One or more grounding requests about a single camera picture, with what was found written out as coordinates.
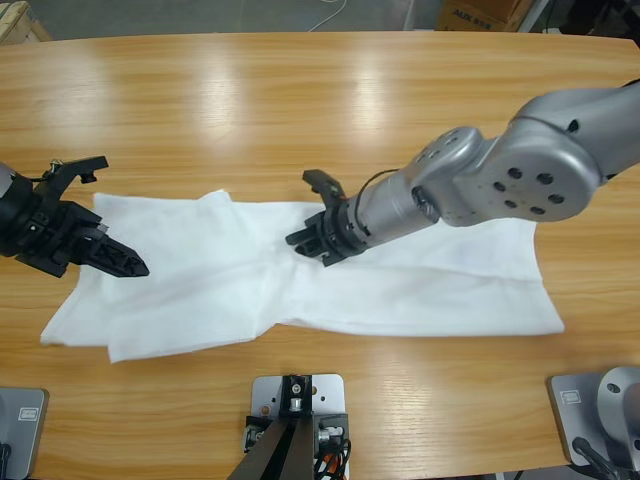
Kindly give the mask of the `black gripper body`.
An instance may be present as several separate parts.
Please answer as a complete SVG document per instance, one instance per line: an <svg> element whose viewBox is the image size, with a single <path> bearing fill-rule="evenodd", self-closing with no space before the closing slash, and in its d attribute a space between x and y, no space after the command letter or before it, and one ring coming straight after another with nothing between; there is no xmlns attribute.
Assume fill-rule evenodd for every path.
<svg viewBox="0 0 640 480"><path fill-rule="evenodd" d="M356 225L352 210L354 200L338 206L327 207L320 223L320 239L323 246L322 263L329 267L347 258L358 256L369 249L361 238L361 229Z"/></svg>
<svg viewBox="0 0 640 480"><path fill-rule="evenodd" d="M39 182L17 173L3 178L2 256L57 278L69 264L83 265L84 241L108 235L99 216L61 199L77 177L83 182L95 180L91 173L50 174Z"/></svg>

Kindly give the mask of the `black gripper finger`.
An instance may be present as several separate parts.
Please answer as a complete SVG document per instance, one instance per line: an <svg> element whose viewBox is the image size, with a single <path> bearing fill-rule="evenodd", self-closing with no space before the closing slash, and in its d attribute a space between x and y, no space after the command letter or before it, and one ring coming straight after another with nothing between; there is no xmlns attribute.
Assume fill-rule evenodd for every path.
<svg viewBox="0 0 640 480"><path fill-rule="evenodd" d="M295 231L285 237L289 246L301 246L307 243L317 243L321 241L321 229L324 222L325 211L316 213L307 218L303 229Z"/></svg>
<svg viewBox="0 0 640 480"><path fill-rule="evenodd" d="M116 278L136 278L149 275L149 269L137 252L109 236L86 239L82 264Z"/></svg>
<svg viewBox="0 0 640 480"><path fill-rule="evenodd" d="M307 239L299 242L295 252L308 258L324 258L330 254L326 244L319 238Z"/></svg>

